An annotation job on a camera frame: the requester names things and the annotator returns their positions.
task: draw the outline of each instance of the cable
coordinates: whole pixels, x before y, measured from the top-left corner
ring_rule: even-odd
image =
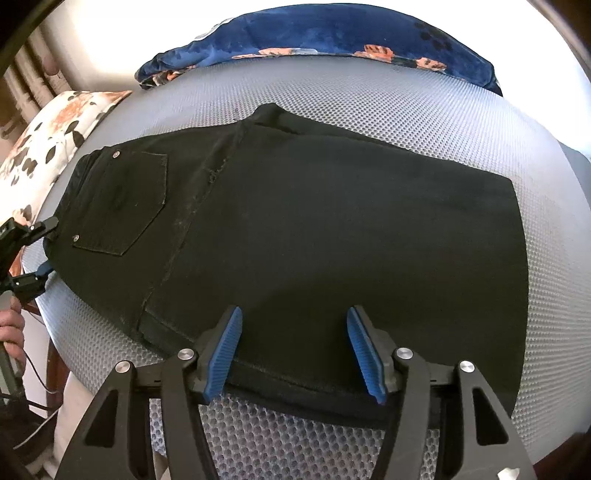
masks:
[[[25,443],[27,443],[29,440],[31,440],[36,434],[37,432],[39,432],[39,430],[41,430],[47,423],[49,423],[49,421],[55,417],[57,415],[57,412],[59,412],[59,410],[56,410],[54,413],[52,413],[51,415],[49,415],[44,421],[43,423],[41,423],[41,425],[39,425],[37,427],[37,429],[31,433],[27,438],[25,438],[21,443],[19,443],[18,445],[12,447],[12,450],[17,450],[20,447],[22,447],[23,445],[25,445]]]
[[[39,383],[41,385],[43,385],[43,388],[45,388],[45,391],[47,393],[49,393],[50,395],[55,395],[57,393],[61,393],[59,390],[52,391],[52,390],[49,390],[49,388],[47,388],[47,385],[45,385],[45,383],[43,383],[43,380],[41,380],[39,373],[37,373],[37,369],[35,368],[35,364],[31,361],[31,357],[29,357],[28,353],[26,353],[26,352],[25,352],[25,356],[27,357],[27,360],[29,360],[29,363],[31,364],[31,367],[33,368],[33,371],[35,372],[35,375],[37,376]]]
[[[33,400],[29,400],[27,398],[22,398],[17,395],[11,395],[10,393],[0,393],[0,398],[6,398],[7,400],[15,400],[15,401],[23,401],[24,400],[31,407],[39,408],[41,410],[50,411],[50,412],[53,412],[56,408],[61,407],[61,405],[56,408],[46,407],[45,405],[41,405],[40,403],[33,402]]]

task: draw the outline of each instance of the back pocket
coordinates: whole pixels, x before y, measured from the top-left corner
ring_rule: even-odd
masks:
[[[97,165],[102,171],[95,171],[99,178],[93,179],[91,172],[90,181],[85,182],[86,188],[95,191],[88,192],[92,201],[87,203],[73,245],[121,256],[166,203],[168,156],[121,150],[104,162],[104,168]]]

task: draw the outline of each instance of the wall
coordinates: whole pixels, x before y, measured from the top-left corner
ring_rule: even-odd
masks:
[[[294,3],[306,2],[66,0],[43,29],[74,88],[138,89],[133,74],[155,54],[190,42],[225,18]],[[591,83],[560,34],[527,1],[370,3],[419,17],[477,51],[495,65],[507,100],[560,141],[591,155]]]

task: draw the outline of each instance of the blue gripper pad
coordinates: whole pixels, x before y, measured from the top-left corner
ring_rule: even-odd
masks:
[[[354,307],[347,312],[347,333],[369,394],[384,405],[387,398],[384,366]]]
[[[207,383],[203,389],[203,398],[208,403],[211,402],[213,397],[222,393],[241,334],[242,310],[236,307],[207,365]]]

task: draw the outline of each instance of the gray mesh mat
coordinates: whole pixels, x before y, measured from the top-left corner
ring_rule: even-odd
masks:
[[[270,101],[513,181],[527,242],[530,308],[512,419],[533,461],[585,429],[591,421],[591,211],[558,142],[499,96],[432,72],[364,59],[245,60],[196,69],[134,93],[95,129],[74,160],[144,135],[232,122]],[[73,164],[54,186],[42,218],[53,212]],[[34,269],[43,258],[40,245],[28,248],[25,268]],[[92,391],[122,358],[137,365],[157,360],[57,278],[38,302],[58,351]],[[237,398],[216,400],[201,413],[223,478],[367,478],[381,442],[380,432],[344,429],[337,434],[336,426],[280,415]],[[275,424],[285,434],[278,434]],[[161,448],[155,404],[152,438]],[[437,433],[430,432],[422,478],[432,478],[436,446]]]

